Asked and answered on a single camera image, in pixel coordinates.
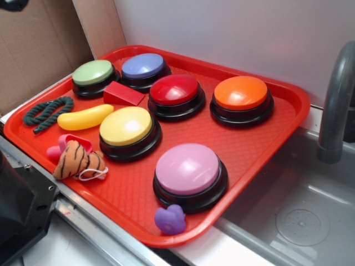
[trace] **orange button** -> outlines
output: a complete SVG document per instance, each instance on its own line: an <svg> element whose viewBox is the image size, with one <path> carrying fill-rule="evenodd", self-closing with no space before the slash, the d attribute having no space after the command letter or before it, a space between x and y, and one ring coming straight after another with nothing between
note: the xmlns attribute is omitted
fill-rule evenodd
<svg viewBox="0 0 355 266"><path fill-rule="evenodd" d="M253 109L267 98L264 81L252 76L235 76L217 85L214 96L218 105L232 111Z"/></svg>

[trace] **black object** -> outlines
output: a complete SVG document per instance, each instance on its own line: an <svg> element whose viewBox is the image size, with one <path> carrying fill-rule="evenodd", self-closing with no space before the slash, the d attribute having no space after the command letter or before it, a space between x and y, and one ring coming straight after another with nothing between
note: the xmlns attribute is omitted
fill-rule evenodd
<svg viewBox="0 0 355 266"><path fill-rule="evenodd" d="M64 105L62 109L55 114L52 114L62 105ZM68 96L60 97L53 101L46 101L44 103L37 104L24 115L22 120L28 126L39 124L39 126L33 130L33 133L36 135L54 125L57 122L58 116L66 112L70 112L73 109L73 106L74 101L72 98Z"/></svg>
<svg viewBox="0 0 355 266"><path fill-rule="evenodd" d="M273 97L269 90L267 90L266 100L259 106L242 111L228 110L221 107L212 96L210 111L212 118L219 124L234 127L244 128L258 125L267 120L273 111Z"/></svg>
<svg viewBox="0 0 355 266"><path fill-rule="evenodd" d="M92 83L89 85L78 85L74 82L74 80L72 80L73 82L72 91L75 95L79 96L80 98L86 98L86 99L99 98L104 95L104 90L107 88L108 85L110 85L112 81L118 82L120 78L121 75L119 71L115 69L114 65L112 65L111 74L107 78L99 82Z"/></svg>
<svg viewBox="0 0 355 266"><path fill-rule="evenodd" d="M228 189L228 172L225 165L219 160L219 175L215 182L207 189L187 196L176 195L165 190L159 183L156 174L153 179L153 190L158 200L168 207L178 204L184 213L192 214L207 211L223 197Z"/></svg>
<svg viewBox="0 0 355 266"><path fill-rule="evenodd" d="M27 6L28 0L0 0L0 8L7 11L21 11Z"/></svg>
<svg viewBox="0 0 355 266"><path fill-rule="evenodd" d="M139 91L140 93L148 93L154 82L156 82L158 79L160 79L164 76L170 75L170 74L171 74L171 69L164 61L164 66L158 73L156 73L152 76L148 76L146 78L132 79L132 78L128 78L127 76L125 76L125 74L122 72L122 78L119 81L119 83L121 83L127 87L130 87L131 89Z"/></svg>
<svg viewBox="0 0 355 266"><path fill-rule="evenodd" d="M100 136L100 149L103 154L115 162L133 162L151 154L159 145L162 137L159 122L152 116L149 132L139 141L125 146L107 144Z"/></svg>
<svg viewBox="0 0 355 266"><path fill-rule="evenodd" d="M189 101L177 105L161 105L149 95L148 108L161 121L183 121L200 112L206 104L205 92L199 88L197 94Z"/></svg>
<svg viewBox="0 0 355 266"><path fill-rule="evenodd" d="M32 166L12 168L1 152L0 166L0 265L6 265L47 234L59 189Z"/></svg>

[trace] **pink button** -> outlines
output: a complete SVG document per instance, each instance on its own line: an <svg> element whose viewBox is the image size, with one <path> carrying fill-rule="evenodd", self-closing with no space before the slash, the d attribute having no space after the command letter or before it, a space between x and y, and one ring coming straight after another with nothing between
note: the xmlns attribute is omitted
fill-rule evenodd
<svg viewBox="0 0 355 266"><path fill-rule="evenodd" d="M165 76L150 88L150 96L160 105L177 105L191 100L198 92L199 83L190 75Z"/></svg>
<svg viewBox="0 0 355 266"><path fill-rule="evenodd" d="M186 196L209 188L219 175L219 159L201 144L182 144L164 153L156 164L156 178L170 193Z"/></svg>

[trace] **green rope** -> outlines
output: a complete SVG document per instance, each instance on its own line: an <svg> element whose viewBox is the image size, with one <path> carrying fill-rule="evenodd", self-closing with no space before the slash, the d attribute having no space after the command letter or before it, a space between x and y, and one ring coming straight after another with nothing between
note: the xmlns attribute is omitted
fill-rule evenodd
<svg viewBox="0 0 355 266"><path fill-rule="evenodd" d="M64 105L62 109L52 114L56 108L62 105ZM55 124L58 116L65 112L70 112L73 106L74 101L72 98L67 96L60 97L57 100L37 104L24 115L22 120L28 126L39 125L33 130L33 133L38 134Z"/></svg>

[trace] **drain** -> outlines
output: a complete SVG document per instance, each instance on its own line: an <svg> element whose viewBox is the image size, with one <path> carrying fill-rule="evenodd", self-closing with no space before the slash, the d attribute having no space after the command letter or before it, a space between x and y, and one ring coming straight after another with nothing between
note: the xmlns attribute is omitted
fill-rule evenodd
<svg viewBox="0 0 355 266"><path fill-rule="evenodd" d="M329 233L329 220L324 212L306 204L292 204L276 217L281 236L295 245L310 246L321 243Z"/></svg>

